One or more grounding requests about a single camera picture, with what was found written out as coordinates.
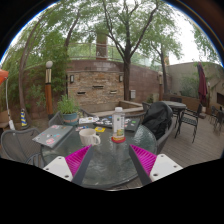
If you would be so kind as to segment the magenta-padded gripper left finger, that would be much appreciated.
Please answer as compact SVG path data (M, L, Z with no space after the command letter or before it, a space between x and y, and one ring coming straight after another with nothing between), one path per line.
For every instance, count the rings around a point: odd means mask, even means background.
M92 155L93 147L88 145L66 157L56 157L44 167L44 170L76 185L81 185Z

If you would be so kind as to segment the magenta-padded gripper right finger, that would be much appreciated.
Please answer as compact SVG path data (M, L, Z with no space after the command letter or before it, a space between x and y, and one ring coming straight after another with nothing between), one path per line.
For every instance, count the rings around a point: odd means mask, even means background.
M165 154L155 155L132 144L129 145L129 155L143 186L182 169Z

